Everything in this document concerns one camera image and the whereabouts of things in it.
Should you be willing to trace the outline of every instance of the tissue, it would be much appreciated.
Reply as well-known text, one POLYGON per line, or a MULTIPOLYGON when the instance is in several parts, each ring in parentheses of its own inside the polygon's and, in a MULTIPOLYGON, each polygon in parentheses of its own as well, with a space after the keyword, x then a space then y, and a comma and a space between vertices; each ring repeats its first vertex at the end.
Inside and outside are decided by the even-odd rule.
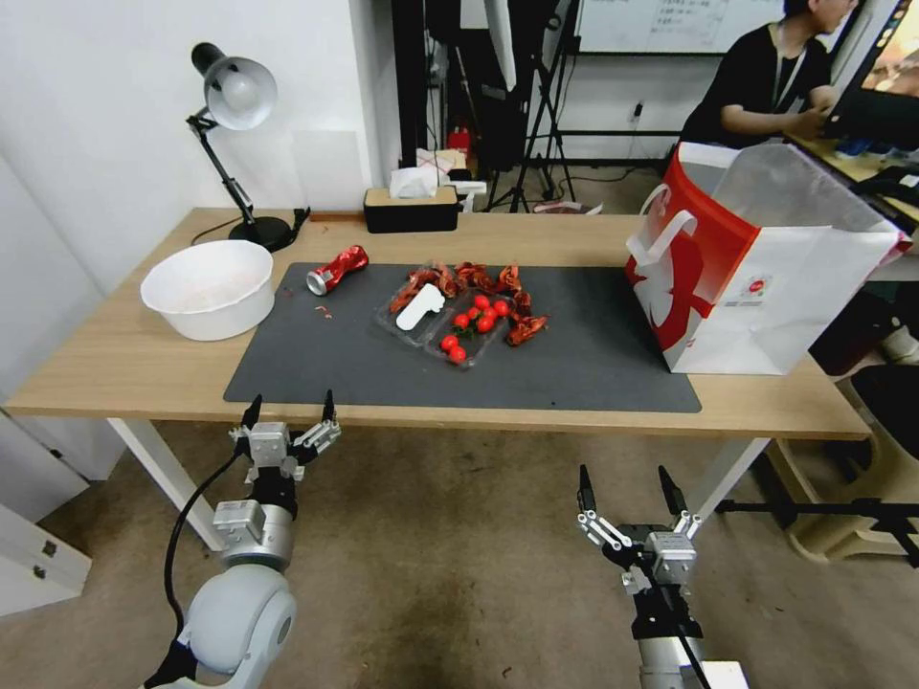
POLYGON ((431 198, 437 194, 437 170, 403 167, 392 171, 390 198, 431 198))

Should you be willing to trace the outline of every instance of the plastic bowl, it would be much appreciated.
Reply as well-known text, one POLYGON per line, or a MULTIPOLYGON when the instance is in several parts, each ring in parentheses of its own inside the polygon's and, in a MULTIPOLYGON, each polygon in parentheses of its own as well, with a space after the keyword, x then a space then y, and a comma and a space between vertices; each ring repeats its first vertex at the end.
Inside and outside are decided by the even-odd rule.
POLYGON ((252 242, 199 244, 153 266, 141 283, 141 300, 190 340, 225 340, 271 312, 273 264, 252 242))

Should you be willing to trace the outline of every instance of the gray desk mat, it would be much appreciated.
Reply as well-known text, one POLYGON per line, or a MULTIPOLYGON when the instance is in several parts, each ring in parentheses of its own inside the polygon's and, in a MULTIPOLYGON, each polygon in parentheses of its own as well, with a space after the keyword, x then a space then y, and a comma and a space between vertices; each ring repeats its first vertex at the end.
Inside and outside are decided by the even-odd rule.
POLYGON ((275 307, 224 393, 228 402, 475 409, 701 409, 685 375, 670 373, 621 269, 536 268, 520 277, 549 329, 514 348, 492 343, 460 370, 384 330, 373 312, 416 266, 370 265, 325 297, 306 288, 314 263, 294 263, 275 307), (316 306, 325 306, 333 318, 316 306))

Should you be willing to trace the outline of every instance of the desk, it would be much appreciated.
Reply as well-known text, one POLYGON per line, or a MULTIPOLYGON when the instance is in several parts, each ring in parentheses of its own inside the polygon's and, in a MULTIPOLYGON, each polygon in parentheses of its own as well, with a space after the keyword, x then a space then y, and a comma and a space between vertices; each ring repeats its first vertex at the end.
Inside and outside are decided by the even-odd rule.
MULTIPOLYGON (((273 211, 291 219, 291 213, 273 211)), ((7 405, 11 413, 108 418, 112 427, 178 506, 194 486, 151 420, 239 422, 244 404, 223 401, 223 391, 252 332, 217 343, 176 334, 147 310, 138 295, 147 271, 187 247, 197 233, 230 220, 229 209, 197 209, 115 290, 99 310, 33 375, 7 405)), ((369 234, 361 220, 317 216, 299 239, 276 254, 273 283, 290 263, 326 261, 360 243, 377 263, 423 263, 437 258, 505 264, 621 266, 636 216, 461 214, 450 233, 369 234)), ((221 238, 222 232, 213 238, 221 238)), ((868 428, 817 364, 807 357, 788 376, 689 377, 702 411, 478 410, 342 406, 353 425, 588 433, 667 433, 719 436, 717 455, 688 494, 690 509, 707 517, 771 438, 861 439, 868 428)), ((262 420, 310 424, 318 405, 265 404, 262 420)), ((189 522, 214 549, 222 541, 213 511, 200 500, 189 522)))
MULTIPOLYGON (((838 142, 829 139, 818 139, 807 141, 797 137, 790 137, 791 141, 811 157, 818 159, 824 165, 835 170, 839 175, 844 177, 850 183, 862 182, 869 177, 874 177, 878 172, 884 169, 881 161, 872 160, 865 156, 857 158, 840 158, 835 155, 836 144, 838 142)), ((911 219, 914 224, 919 225, 919 209, 903 201, 884 196, 884 201, 897 212, 911 219)))

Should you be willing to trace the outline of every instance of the bag handle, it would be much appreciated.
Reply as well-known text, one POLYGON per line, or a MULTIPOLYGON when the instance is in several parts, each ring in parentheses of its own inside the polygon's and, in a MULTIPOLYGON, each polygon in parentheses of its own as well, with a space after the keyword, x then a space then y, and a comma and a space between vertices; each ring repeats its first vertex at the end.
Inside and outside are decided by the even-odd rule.
POLYGON ((641 241, 642 235, 645 234, 644 230, 630 236, 626 240, 625 246, 639 266, 651 265, 661 260, 661 256, 670 247, 670 243, 680 230, 692 235, 696 231, 697 225, 698 221, 695 215, 689 211, 679 211, 670 219, 663 232, 658 235, 658 238, 654 240, 650 247, 646 247, 641 241))
POLYGON ((651 204, 654 203, 654 200, 662 191, 666 193, 666 196, 663 198, 663 203, 666 206, 666 204, 670 201, 670 187, 665 183, 661 183, 654 187, 654 190, 648 194, 648 197, 644 200, 644 203, 641 204, 639 215, 645 215, 647 213, 648 209, 651 207, 651 204))

